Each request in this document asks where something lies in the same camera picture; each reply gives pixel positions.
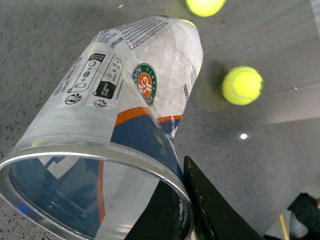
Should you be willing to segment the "black left gripper left finger inside can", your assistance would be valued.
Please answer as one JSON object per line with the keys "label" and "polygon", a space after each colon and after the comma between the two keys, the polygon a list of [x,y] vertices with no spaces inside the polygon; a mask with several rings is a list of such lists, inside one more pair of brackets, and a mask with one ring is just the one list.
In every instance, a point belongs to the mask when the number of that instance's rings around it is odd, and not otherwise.
{"label": "black left gripper left finger inside can", "polygon": [[127,240],[178,240],[180,238],[180,199],[160,181],[142,215],[131,228]]}

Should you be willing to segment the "black left gripper right finger outside can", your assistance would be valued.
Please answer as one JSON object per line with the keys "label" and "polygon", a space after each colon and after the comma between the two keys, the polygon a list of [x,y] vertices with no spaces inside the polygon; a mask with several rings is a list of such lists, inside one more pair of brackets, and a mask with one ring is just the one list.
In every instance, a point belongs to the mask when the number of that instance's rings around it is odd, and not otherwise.
{"label": "black left gripper right finger outside can", "polygon": [[197,240],[261,240],[190,156],[183,160],[184,185],[195,217]]}

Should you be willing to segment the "gloved hand at corner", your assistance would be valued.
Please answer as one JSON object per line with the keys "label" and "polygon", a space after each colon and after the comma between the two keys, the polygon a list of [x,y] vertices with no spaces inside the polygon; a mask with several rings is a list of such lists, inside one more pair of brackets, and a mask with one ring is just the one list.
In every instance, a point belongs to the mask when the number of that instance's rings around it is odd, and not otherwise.
{"label": "gloved hand at corner", "polygon": [[309,231],[320,235],[320,199],[314,198],[307,192],[300,193],[287,207],[297,220]]}

